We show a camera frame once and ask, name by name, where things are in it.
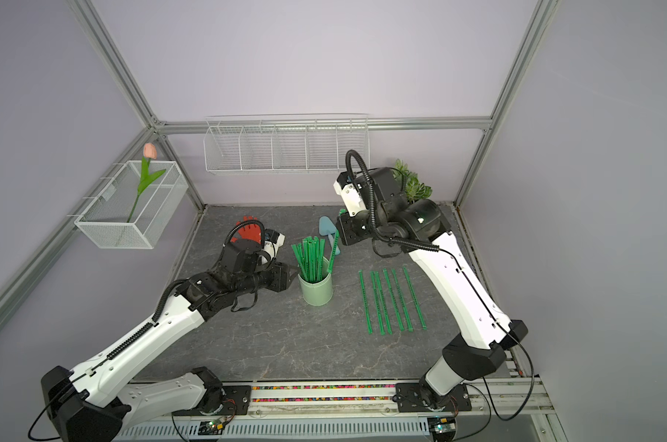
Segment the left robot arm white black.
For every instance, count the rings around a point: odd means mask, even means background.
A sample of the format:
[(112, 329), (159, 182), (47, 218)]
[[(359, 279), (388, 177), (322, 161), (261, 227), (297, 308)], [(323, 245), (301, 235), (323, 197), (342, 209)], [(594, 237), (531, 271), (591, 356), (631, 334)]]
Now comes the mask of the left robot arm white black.
[(208, 368), (145, 386), (133, 378), (189, 332), (222, 311), (241, 312), (239, 298), (291, 286), (298, 268), (282, 263), (263, 241), (227, 241), (214, 266), (173, 281), (155, 312), (116, 343), (72, 369), (56, 366), (41, 380), (47, 416), (61, 441), (112, 441), (125, 429), (174, 412), (236, 414)]

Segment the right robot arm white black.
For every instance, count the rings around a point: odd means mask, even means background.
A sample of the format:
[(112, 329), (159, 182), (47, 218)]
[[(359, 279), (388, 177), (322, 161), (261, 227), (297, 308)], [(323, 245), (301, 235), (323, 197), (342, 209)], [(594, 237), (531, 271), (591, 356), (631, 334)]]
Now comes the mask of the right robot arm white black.
[(344, 245), (373, 239), (399, 247), (427, 275), (459, 327), (421, 379), (422, 401), (439, 408), (463, 381), (496, 372), (507, 351), (527, 335), (527, 327), (490, 298), (440, 207), (429, 199), (409, 203), (389, 168), (343, 171), (333, 188), (346, 207), (336, 221)]

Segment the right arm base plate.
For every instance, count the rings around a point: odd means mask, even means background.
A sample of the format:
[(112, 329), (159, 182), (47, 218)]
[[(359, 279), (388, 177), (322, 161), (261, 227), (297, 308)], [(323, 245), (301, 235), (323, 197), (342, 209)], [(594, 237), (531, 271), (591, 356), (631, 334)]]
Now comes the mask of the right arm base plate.
[(446, 395), (438, 395), (421, 382), (399, 382), (392, 401), (400, 413), (470, 412), (470, 393), (464, 384), (455, 386)]

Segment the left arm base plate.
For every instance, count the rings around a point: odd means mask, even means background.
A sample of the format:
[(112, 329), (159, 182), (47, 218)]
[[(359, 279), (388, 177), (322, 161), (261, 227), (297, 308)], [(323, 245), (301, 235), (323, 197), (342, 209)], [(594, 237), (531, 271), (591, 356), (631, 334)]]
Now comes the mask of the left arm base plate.
[(252, 387), (245, 384), (226, 385), (219, 393), (208, 392), (206, 398), (190, 410), (174, 412), (176, 416), (241, 416), (248, 414)]

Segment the light green metal cup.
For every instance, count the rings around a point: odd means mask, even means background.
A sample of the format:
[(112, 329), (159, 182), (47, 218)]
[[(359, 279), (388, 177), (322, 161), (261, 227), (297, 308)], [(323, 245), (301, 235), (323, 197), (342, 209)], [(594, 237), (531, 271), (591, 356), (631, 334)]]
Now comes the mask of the light green metal cup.
[(328, 272), (329, 260), (324, 258), (322, 265), (322, 274), (324, 279), (317, 283), (307, 282), (302, 275), (298, 276), (303, 299), (313, 307), (320, 307), (327, 304), (333, 297), (333, 278)]

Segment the green straw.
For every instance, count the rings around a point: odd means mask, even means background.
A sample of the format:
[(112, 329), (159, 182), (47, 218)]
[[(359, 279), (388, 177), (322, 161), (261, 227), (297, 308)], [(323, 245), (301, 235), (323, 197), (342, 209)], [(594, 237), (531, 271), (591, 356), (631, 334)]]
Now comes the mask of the green straw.
[(385, 280), (385, 283), (386, 283), (386, 286), (387, 286), (387, 289), (388, 289), (388, 292), (389, 292), (389, 295), (390, 295), (390, 299), (392, 301), (392, 306), (394, 307), (394, 315), (395, 315), (395, 318), (397, 320), (399, 330), (404, 331), (405, 326), (403, 324), (402, 317), (400, 315), (400, 311), (399, 311), (398, 306), (397, 306), (397, 301), (396, 301), (396, 297), (395, 297), (395, 294), (394, 294), (394, 289), (392, 288), (392, 282), (390, 280), (390, 274), (388, 273), (387, 268), (383, 268), (383, 277), (384, 277), (384, 280)]
[(337, 256), (337, 251), (338, 251), (339, 238), (340, 238), (339, 232), (336, 231), (335, 235), (333, 235), (332, 250), (331, 250), (330, 257), (329, 257), (329, 264), (328, 264), (328, 267), (327, 267), (328, 274), (333, 274), (335, 257)]
[(407, 282), (408, 289), (410, 291), (413, 303), (415, 305), (416, 313), (418, 314), (420, 325), (421, 325), (421, 327), (424, 331), (427, 331), (427, 322), (426, 322), (425, 317), (423, 315), (423, 312), (421, 310), (421, 305), (418, 301), (418, 296), (416, 295), (416, 290), (415, 290), (415, 287), (413, 285), (412, 278), (411, 278), (410, 273), (407, 270), (406, 266), (403, 266), (403, 272), (404, 272), (404, 275), (405, 275), (405, 280)]
[(402, 311), (403, 311), (403, 315), (404, 315), (404, 318), (405, 318), (405, 327), (406, 327), (407, 331), (409, 331), (409, 333), (412, 333), (414, 331), (413, 324), (411, 322), (409, 311), (408, 311), (407, 305), (405, 303), (403, 290), (402, 290), (402, 287), (400, 285), (400, 282), (399, 282), (399, 279), (398, 279), (398, 276), (397, 276), (397, 272), (396, 272), (395, 269), (392, 269), (392, 277), (394, 278), (394, 285), (395, 285), (395, 288), (396, 288), (396, 291), (397, 291), (397, 294), (398, 294), (398, 298), (399, 298), (399, 302), (400, 302), (400, 305), (401, 305), (401, 308), (402, 308)]
[(383, 318), (383, 304), (381, 303), (381, 294), (380, 294), (380, 287), (378, 284), (378, 278), (376, 276), (376, 273), (374, 271), (370, 272), (370, 279), (371, 283), (373, 286), (373, 292), (374, 292), (374, 301), (375, 301), (375, 306), (376, 306), (376, 315), (378, 319), (378, 324), (380, 328), (380, 334), (385, 335), (385, 320)]
[(364, 311), (364, 314), (365, 314), (368, 334), (372, 334), (373, 329), (372, 329), (372, 324), (371, 324), (371, 319), (370, 319), (370, 309), (369, 309), (369, 303), (368, 303), (368, 296), (367, 296), (367, 291), (366, 291), (365, 278), (363, 276), (362, 270), (359, 270), (359, 283), (360, 283), (360, 291), (361, 291), (361, 296), (362, 296), (363, 311)]

